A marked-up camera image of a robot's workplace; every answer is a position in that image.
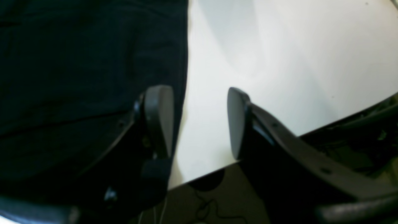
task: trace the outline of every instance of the white table surface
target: white table surface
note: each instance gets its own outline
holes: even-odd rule
[[[389,0],[191,0],[187,92],[169,188],[235,162],[227,94],[302,135],[398,92]]]

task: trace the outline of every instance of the black plastic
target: black plastic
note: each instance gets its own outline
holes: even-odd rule
[[[272,223],[381,223],[398,213],[398,188],[355,173],[297,138],[280,121],[230,88],[228,102],[246,101],[252,114],[239,155],[242,170],[264,200]],[[230,129],[239,125],[230,125]]]
[[[365,136],[375,130],[382,129],[386,125],[396,124],[398,122],[398,104],[363,118],[346,121],[351,119],[351,117],[358,117],[358,115],[353,115],[326,127],[319,128],[301,136],[301,138],[307,143],[314,145]]]
[[[174,125],[174,95],[169,86],[148,88],[145,94],[145,119],[155,152],[160,159],[172,153]]]
[[[251,127],[251,103],[249,96],[237,89],[228,92],[228,121],[232,154],[235,159],[244,157],[241,151],[242,143],[247,141]]]
[[[81,213],[75,206],[49,206],[0,196],[0,215],[21,224],[76,224]]]

